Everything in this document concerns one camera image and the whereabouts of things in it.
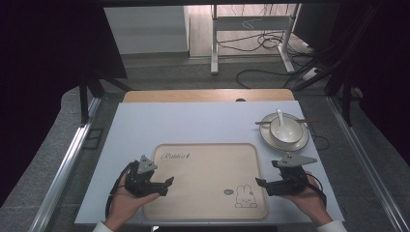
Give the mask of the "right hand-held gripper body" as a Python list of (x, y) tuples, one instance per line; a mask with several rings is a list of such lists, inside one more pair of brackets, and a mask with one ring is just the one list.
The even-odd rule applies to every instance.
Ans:
[(276, 181), (271, 189), (277, 189), (279, 195), (296, 194), (308, 184), (308, 177), (303, 166), (317, 162), (315, 158), (300, 155), (285, 155), (280, 160), (273, 160), (272, 166), (279, 169), (281, 180)]

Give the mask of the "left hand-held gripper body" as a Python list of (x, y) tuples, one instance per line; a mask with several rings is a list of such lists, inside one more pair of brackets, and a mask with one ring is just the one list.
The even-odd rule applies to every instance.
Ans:
[(130, 163), (126, 171), (125, 189), (135, 197), (143, 197), (155, 193), (158, 189), (168, 189), (163, 183), (151, 181), (158, 167), (146, 156)]

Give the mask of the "person's left hand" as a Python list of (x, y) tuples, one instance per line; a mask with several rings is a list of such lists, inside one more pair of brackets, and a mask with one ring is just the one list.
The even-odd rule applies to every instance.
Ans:
[(143, 197), (135, 197), (129, 193), (123, 184), (115, 191), (109, 213), (103, 225), (111, 232), (117, 232), (144, 205), (156, 200), (160, 195), (152, 193)]

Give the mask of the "person's right hand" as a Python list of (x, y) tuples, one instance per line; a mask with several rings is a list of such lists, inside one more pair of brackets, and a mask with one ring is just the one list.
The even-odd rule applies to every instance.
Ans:
[(284, 195), (283, 198), (294, 203), (317, 227), (333, 221), (320, 195), (311, 188), (305, 188), (298, 194)]

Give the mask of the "beige tray with rabbit print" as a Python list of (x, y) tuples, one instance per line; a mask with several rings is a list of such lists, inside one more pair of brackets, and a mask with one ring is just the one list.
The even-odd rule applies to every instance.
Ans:
[(151, 178), (174, 179), (166, 196), (143, 207), (154, 220), (260, 219), (267, 215), (256, 148), (249, 143), (162, 144)]

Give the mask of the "white plate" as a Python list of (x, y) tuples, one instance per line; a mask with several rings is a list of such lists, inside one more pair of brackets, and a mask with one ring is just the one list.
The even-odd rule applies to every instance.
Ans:
[[(288, 114), (288, 113), (282, 113), (283, 116), (288, 117), (288, 118), (292, 118), (292, 119), (298, 119), (297, 117)], [(267, 116), (265, 116), (261, 121), (271, 121), (273, 119), (275, 119), (276, 117), (278, 117), (278, 114), (275, 113), (271, 113)], [(264, 125), (259, 125), (259, 131), (261, 136), (263, 137), (263, 139), (273, 148), (280, 150), (280, 151), (284, 151), (284, 152), (295, 152), (298, 150), (303, 149), (307, 144), (308, 144), (308, 139), (309, 139), (309, 133), (308, 133), (308, 128), (306, 127), (305, 124), (300, 123), (301, 127), (303, 129), (303, 136), (302, 138), (296, 142), (296, 143), (292, 143), (292, 144), (288, 144), (288, 143), (284, 143), (284, 142), (279, 142), (277, 140), (275, 140), (271, 134), (270, 134), (270, 124), (264, 124)]]

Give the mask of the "white bowl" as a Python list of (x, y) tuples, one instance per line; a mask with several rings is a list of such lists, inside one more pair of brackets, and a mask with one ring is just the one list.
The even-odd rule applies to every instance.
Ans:
[(301, 124), (296, 121), (293, 121), (295, 119), (288, 118), (285, 116), (283, 116), (283, 118), (284, 118), (286, 129), (289, 131), (289, 135), (283, 138), (279, 134), (279, 119), (278, 117), (276, 117), (275, 119), (273, 119), (274, 121), (270, 124), (271, 136), (279, 142), (284, 142), (288, 144), (298, 142), (303, 136), (303, 129), (301, 127)]

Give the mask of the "white ceramic spoon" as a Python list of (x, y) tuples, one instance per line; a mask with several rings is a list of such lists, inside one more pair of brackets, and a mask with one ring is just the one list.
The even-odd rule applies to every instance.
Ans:
[(281, 112), (281, 109), (277, 109), (278, 119), (279, 119), (279, 134), (285, 138), (289, 135), (289, 131), (286, 129), (284, 118)]

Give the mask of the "brown wooden chopsticks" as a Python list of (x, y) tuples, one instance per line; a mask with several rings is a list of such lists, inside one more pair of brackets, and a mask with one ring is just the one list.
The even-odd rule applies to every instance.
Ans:
[[(255, 125), (264, 125), (264, 124), (271, 124), (274, 120), (271, 121), (260, 121), (260, 122), (255, 122)], [(320, 119), (296, 119), (293, 120), (298, 123), (316, 123), (316, 122), (321, 122), (322, 120)]]

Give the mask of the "wooden table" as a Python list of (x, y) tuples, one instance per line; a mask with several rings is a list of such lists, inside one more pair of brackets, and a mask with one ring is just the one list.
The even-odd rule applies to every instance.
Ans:
[(287, 89), (208, 89), (129, 91), (123, 102), (273, 102), (294, 101)]

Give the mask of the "black metal stand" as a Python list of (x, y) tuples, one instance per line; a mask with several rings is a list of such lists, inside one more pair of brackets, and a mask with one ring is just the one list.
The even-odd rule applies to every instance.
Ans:
[(328, 96), (335, 96), (337, 91), (342, 89), (341, 117), (348, 126), (351, 126), (350, 105), (352, 101), (352, 76), (350, 73), (353, 54), (377, 11), (378, 6), (370, 5), (360, 17), (346, 48), (343, 50), (337, 62), (337, 66), (333, 70), (332, 77), (325, 87), (325, 93)]
[(121, 81), (110, 77), (107, 74), (92, 70), (90, 72), (84, 73), (79, 79), (79, 98), (80, 98), (80, 109), (81, 109), (81, 121), (80, 125), (84, 127), (90, 121), (90, 110), (88, 103), (88, 93), (91, 93), (95, 98), (101, 98), (105, 94), (101, 80), (105, 80), (111, 85), (118, 87), (124, 92), (129, 92), (132, 88)]

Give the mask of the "white power strip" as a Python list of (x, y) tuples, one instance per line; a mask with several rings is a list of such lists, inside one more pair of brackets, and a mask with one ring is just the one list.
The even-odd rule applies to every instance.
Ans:
[(309, 80), (318, 73), (320, 73), (320, 70), (318, 68), (312, 68), (303, 76), (303, 80)]

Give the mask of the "dark curtain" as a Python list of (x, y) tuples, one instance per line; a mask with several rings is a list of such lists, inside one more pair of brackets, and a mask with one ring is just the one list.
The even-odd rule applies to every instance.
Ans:
[(344, 77), (362, 91), (360, 107), (410, 165), (410, 0), (344, 0), (333, 37), (339, 39), (377, 12), (355, 47), (348, 66), (331, 78), (339, 88)]
[(99, 0), (0, 0), (0, 207), (86, 75), (127, 76)]

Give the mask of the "metal rail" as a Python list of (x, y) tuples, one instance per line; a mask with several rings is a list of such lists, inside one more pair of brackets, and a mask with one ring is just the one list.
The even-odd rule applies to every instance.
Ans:
[(343, 119), (341, 114), (341, 106), (337, 103), (337, 99), (335, 97), (326, 97), (326, 101), (336, 117), (344, 136), (348, 140), (358, 163), (364, 170), (366, 178), (368, 179), (377, 198), (380, 200), (381, 206), (387, 214), (387, 217), (395, 229), (395, 232), (410, 232), (410, 222), (407, 222), (403, 217), (402, 211), (399, 209), (393, 195), (388, 190), (375, 166), (369, 159), (367, 152), (354, 129)]
[(60, 196), (68, 182), (73, 166), (79, 155), (81, 146), (91, 128), (95, 114), (100, 106), (100, 98), (92, 98), (91, 102), (86, 105), (89, 118), (83, 126), (79, 126), (74, 134), (73, 140), (64, 155), (64, 158), (54, 176), (54, 179), (44, 197), (44, 200), (37, 211), (36, 216), (28, 232), (44, 232), (52, 218), (54, 210), (59, 202)]

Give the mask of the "white metal desk frame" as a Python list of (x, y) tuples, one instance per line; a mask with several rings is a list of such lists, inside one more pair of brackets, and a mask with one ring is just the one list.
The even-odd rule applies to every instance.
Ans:
[(287, 47), (299, 8), (300, 5), (296, 4), (291, 15), (218, 16), (218, 6), (212, 5), (211, 74), (219, 72), (218, 32), (266, 30), (283, 33), (283, 39), (278, 44), (278, 53), (286, 71), (293, 73), (295, 69), (288, 55)]

